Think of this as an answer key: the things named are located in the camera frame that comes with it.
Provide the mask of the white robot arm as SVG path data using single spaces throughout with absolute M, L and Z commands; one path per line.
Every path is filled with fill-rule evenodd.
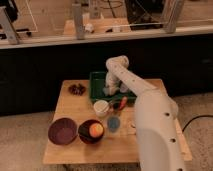
M 142 171 L 186 171 L 175 119 L 178 106 L 166 93 L 127 69 L 126 56 L 106 61 L 108 72 L 135 95 L 134 119 Z

